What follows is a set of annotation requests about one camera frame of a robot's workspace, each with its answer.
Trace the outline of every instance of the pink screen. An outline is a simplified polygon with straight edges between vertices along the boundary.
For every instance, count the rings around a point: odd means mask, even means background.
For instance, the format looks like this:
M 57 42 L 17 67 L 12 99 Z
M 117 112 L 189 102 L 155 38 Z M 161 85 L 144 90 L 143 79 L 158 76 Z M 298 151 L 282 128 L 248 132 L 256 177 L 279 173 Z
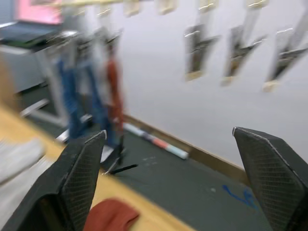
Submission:
M 31 0 L 17 1 L 17 20 L 46 24 L 60 24 L 62 22 L 61 13 L 56 12 L 56 8 L 38 5 L 33 6 L 31 5 Z

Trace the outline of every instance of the white wall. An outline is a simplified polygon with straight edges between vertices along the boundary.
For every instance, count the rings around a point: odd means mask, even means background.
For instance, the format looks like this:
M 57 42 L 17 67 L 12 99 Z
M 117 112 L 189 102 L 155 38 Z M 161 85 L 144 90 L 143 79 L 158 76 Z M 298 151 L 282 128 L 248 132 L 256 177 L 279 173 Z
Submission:
M 124 69 L 127 112 L 156 128 L 243 166 L 231 131 L 261 130 L 285 139 L 307 162 L 308 56 L 287 72 L 274 93 L 262 93 L 275 49 L 277 30 L 294 26 L 304 11 L 301 0 L 270 0 L 251 40 L 269 39 L 251 56 L 229 87 L 220 86 L 228 58 L 230 29 L 243 23 L 244 0 L 220 0 L 210 35 L 221 35 L 200 79 L 185 82 L 183 33 L 194 25 L 196 1 L 179 0 L 173 13 L 159 16 L 154 2 L 126 18 L 113 6 L 114 29 L 124 28 L 119 58 Z

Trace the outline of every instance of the hanging jeans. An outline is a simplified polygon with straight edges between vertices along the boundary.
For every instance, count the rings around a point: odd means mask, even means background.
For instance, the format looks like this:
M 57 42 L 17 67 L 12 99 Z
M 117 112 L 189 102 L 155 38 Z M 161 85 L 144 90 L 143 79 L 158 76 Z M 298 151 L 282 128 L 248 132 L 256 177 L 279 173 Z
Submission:
M 101 130 L 107 131 L 107 145 L 115 148 L 115 132 L 108 118 L 108 110 L 100 100 L 91 61 L 84 60 L 78 62 L 76 69 L 71 69 L 65 68 L 64 62 L 60 60 L 58 62 L 58 69 L 62 78 L 64 105 L 69 114 L 69 138 L 75 139 L 86 133 L 86 124 L 80 120 L 84 114 L 76 85 L 79 73 L 85 72 L 89 78 L 90 90 L 92 92 L 92 115 L 94 122 L 100 125 Z

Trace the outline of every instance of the green floor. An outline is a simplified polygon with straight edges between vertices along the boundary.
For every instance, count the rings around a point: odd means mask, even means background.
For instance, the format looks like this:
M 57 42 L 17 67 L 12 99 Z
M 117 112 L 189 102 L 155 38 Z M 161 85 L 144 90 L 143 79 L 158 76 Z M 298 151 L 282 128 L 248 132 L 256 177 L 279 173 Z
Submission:
M 24 104 L 48 98 L 46 88 L 23 94 Z M 54 112 L 52 104 L 44 110 Z M 63 129 L 31 119 L 53 136 Z M 128 155 L 124 165 L 138 168 L 122 172 L 118 179 L 198 231 L 272 231 L 259 205 L 240 200 L 249 188 L 193 160 L 181 160 L 130 133 L 125 134 Z M 239 198 L 234 198 L 226 190 Z

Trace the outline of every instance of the wooden table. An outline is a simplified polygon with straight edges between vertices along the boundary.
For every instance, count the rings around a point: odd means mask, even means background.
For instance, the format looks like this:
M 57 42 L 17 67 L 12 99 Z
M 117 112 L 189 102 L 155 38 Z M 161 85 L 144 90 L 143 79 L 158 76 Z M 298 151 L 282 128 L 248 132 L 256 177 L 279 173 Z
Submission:
M 20 118 L 17 113 L 0 105 L 0 140 L 25 142 L 34 137 L 41 139 L 45 144 L 46 156 L 49 159 L 55 161 L 59 157 L 64 148 L 60 143 Z M 132 231 L 193 231 L 168 212 L 126 187 L 115 177 L 100 173 L 92 206 L 111 197 L 126 202 L 140 212 L 141 216 L 131 228 Z

